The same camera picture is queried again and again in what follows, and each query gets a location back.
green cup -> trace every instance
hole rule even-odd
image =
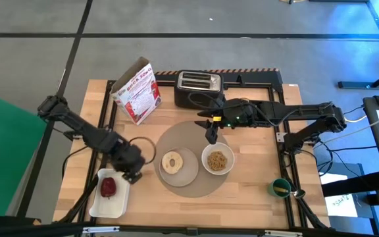
[[[286,198],[290,195],[290,184],[284,178],[278,178],[268,185],[270,195],[278,198]]]

concrete floor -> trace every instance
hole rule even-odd
[[[379,0],[372,4],[379,15]],[[0,32],[76,32],[85,5],[85,0],[0,0]],[[278,0],[94,0],[85,32],[379,34],[364,3]],[[71,45],[72,39],[0,39],[0,97],[35,112],[56,92]],[[379,78],[379,39],[82,39],[65,92],[71,109],[80,111],[89,79],[118,78],[139,56],[150,59],[155,70],[279,68],[284,83],[299,84],[304,103],[333,101],[345,111],[360,106],[363,97],[379,95],[336,87],[340,80]],[[358,110],[348,117],[362,115]],[[349,124],[345,133],[367,124]],[[50,141],[28,212],[45,223],[52,219],[62,161],[70,150],[66,138],[55,141],[59,137],[55,133]],[[373,144],[365,130],[330,147]],[[316,155],[320,161],[329,158],[321,147]],[[379,171],[376,149],[340,155],[362,163],[366,173]],[[351,221],[350,231],[363,232],[364,221]]]

bowl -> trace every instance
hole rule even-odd
[[[227,158],[228,162],[226,164],[226,168],[222,169],[221,171],[214,171],[210,169],[209,164],[207,163],[207,158],[209,155],[214,151],[221,151],[223,155]],[[235,155],[233,151],[228,147],[226,144],[217,142],[214,145],[208,145],[204,148],[202,154],[201,154],[201,162],[204,166],[204,168],[209,171],[211,174],[215,175],[223,175],[228,173],[235,164]]]

wooden table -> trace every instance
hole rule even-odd
[[[106,84],[106,80],[89,81],[80,113],[81,117],[95,126],[99,120]],[[297,85],[284,84],[283,88],[286,105],[302,103]],[[162,133],[176,123],[202,120],[194,110],[180,109],[174,105],[173,87],[160,87],[160,93],[163,102],[143,124],[134,125],[119,109],[114,130],[127,139],[147,136],[157,142]],[[268,100],[267,90],[262,89],[229,88],[225,94],[227,99],[247,97]],[[105,124],[108,123],[111,113],[111,103],[110,100]],[[304,121],[290,122],[292,132],[305,126]],[[237,128],[224,129],[221,132],[236,155],[236,164],[219,189],[200,198],[177,196],[161,184],[153,165],[147,165],[142,169],[143,178],[130,188],[125,215],[117,219],[97,218],[97,224],[288,229],[284,201],[270,196],[266,191],[266,186],[280,177],[274,130]],[[71,152],[83,146],[83,141],[74,141]],[[143,153],[150,149],[148,146],[142,147]],[[53,216],[54,221],[62,218],[82,194],[90,156],[91,150],[86,149],[69,159]],[[304,153],[296,157],[301,187],[307,193],[305,201],[320,220],[330,226],[315,160]],[[94,192],[89,198],[87,209],[93,203],[93,196]],[[294,199],[292,206],[295,223],[300,226]]]

cereal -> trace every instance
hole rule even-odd
[[[226,168],[228,159],[221,151],[214,151],[207,157],[207,164],[212,171],[221,171]]]

